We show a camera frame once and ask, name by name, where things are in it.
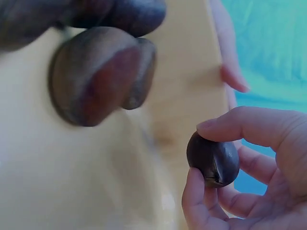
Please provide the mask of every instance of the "brown chestnut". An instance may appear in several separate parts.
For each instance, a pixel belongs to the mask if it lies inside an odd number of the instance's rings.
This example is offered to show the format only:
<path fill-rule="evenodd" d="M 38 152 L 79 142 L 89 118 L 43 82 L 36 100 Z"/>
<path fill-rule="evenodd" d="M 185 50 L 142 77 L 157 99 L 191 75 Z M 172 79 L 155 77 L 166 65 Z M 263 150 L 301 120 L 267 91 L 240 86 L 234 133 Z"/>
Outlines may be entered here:
<path fill-rule="evenodd" d="M 50 92 L 72 124 L 100 124 L 124 101 L 140 69 L 141 49 L 130 34 L 94 27 L 66 42 L 52 65 Z"/>
<path fill-rule="evenodd" d="M 138 38 L 137 40 L 142 52 L 141 65 L 138 76 L 122 105 L 122 108 L 127 110 L 136 109 L 143 105 L 151 88 L 156 67 L 155 45 L 145 38 Z"/>
<path fill-rule="evenodd" d="M 134 37 L 158 28 L 166 16 L 164 0 L 79 0 L 62 21 L 69 26 L 111 26 Z"/>
<path fill-rule="evenodd" d="M 208 187 L 231 184 L 238 176 L 239 155 L 233 142 L 206 140 L 195 132 L 189 140 L 187 159 L 190 167 L 202 173 Z"/>
<path fill-rule="evenodd" d="M 20 49 L 39 38 L 70 7 L 71 0 L 1 0 L 0 51 Z"/>

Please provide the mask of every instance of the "human skin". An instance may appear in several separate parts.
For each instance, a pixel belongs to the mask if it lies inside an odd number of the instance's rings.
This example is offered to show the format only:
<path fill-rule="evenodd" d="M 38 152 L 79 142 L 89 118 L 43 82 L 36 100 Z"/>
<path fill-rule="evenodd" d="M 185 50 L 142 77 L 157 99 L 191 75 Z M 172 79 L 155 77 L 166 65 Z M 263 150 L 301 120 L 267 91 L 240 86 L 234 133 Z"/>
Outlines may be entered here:
<path fill-rule="evenodd" d="M 221 77 L 225 83 L 229 109 L 236 107 L 234 90 L 248 92 L 250 87 L 242 75 L 236 52 L 236 34 L 229 13 L 221 0 L 209 0 L 223 64 Z"/>
<path fill-rule="evenodd" d="M 190 169 L 182 196 L 189 229 L 307 229 L 306 129 L 304 113 L 257 107 L 237 107 L 199 124 L 203 138 L 236 141 L 241 169 L 268 187 L 264 195 L 240 193 L 233 186 L 210 189 L 201 173 Z M 271 147 L 276 157 L 243 146 L 242 138 Z M 240 218 L 229 218 L 222 208 Z"/>

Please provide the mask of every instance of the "turquoise surface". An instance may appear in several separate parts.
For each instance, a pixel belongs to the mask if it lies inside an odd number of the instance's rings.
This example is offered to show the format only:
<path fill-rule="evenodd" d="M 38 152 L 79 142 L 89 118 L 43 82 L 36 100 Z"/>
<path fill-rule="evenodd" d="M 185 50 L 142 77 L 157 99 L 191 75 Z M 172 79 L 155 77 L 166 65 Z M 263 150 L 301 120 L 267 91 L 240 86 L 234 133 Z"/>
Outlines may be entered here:
<path fill-rule="evenodd" d="M 237 35 L 239 62 L 251 92 L 238 105 L 307 113 L 307 0 L 222 0 Z M 270 148 L 244 144 L 269 156 Z M 266 186 L 240 172 L 235 187 L 263 194 Z"/>

